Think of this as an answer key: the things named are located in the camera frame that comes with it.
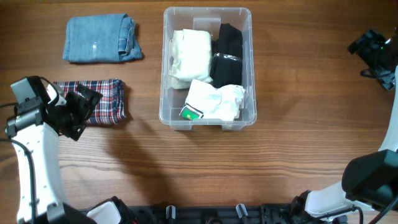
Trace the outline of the plaid flannel cloth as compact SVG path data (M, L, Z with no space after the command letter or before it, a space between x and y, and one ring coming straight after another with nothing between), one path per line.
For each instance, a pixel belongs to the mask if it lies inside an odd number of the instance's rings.
M54 82L65 93L69 91L77 92L77 86L83 86L102 94L102 98L96 105L93 113L88 119L89 124L118 124L126 116L124 114L124 85L118 78L109 80L93 81L69 81Z

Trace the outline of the blue denim jeans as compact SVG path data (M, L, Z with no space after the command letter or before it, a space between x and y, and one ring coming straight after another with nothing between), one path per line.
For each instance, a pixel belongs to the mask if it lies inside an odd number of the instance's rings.
M72 17L62 58L71 63L121 63L141 59L136 23L127 14Z

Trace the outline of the cream cloth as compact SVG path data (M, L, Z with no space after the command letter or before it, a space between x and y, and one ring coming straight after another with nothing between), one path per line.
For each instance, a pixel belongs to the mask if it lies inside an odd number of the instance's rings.
M174 31L170 40L173 62L169 69L170 86L189 88L193 80L211 83L211 35L204 30L182 29Z

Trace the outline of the clear plastic storage bin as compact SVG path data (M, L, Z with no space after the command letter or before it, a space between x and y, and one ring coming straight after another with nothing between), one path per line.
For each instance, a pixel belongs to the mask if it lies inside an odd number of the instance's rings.
M221 24L229 23L243 35L243 80L245 89L243 108L234 121L199 119L190 121L180 116L188 90L171 86L168 72L174 58L170 40L175 30L205 30L213 40L218 39ZM252 15L245 7L169 7L164 11L162 73L159 103L159 120L174 130L189 131L193 126L221 126L224 130L238 131L257 120L255 70L252 41Z

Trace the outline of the white printed t-shirt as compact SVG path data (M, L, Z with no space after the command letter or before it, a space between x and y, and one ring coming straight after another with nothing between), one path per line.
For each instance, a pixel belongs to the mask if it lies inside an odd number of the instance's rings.
M245 89L241 85L212 85L193 80L180 116L189 119L220 119L234 121L244 105Z

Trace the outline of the black garment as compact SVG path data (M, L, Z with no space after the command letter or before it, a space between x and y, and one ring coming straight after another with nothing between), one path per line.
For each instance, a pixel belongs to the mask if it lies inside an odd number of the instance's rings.
M210 77L213 86L241 85L243 72L243 36L242 32L231 24L221 24L219 38L211 44Z

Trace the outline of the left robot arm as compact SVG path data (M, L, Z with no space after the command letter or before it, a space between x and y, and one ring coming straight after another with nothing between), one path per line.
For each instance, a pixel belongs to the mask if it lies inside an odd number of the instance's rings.
M86 120L100 102L101 93L79 84L62 97L54 85L50 96L46 78L25 77L11 84L17 99L14 115L7 119L6 142L15 149L19 168L18 223L93 223L69 206L58 161L59 137L77 141Z

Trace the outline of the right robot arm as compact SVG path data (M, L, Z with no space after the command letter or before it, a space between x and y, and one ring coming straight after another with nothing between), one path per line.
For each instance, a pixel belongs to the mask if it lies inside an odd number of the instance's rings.
M386 90L396 87L397 46L375 30L368 30L348 46L350 54L358 56L369 69L361 76L379 80ZM353 159L347 165L342 181L322 190L307 190L291 203L263 204L259 207L203 207L178 208L169 205L164 210L154 207L127 207L117 197L96 205L87 215L104 210L111 215L126 212L133 218L126 223L347 223L346 215L359 213L359 223L364 223L363 211L379 212L369 223L378 223L389 211L397 211L397 103L394 104L389 129L377 152Z

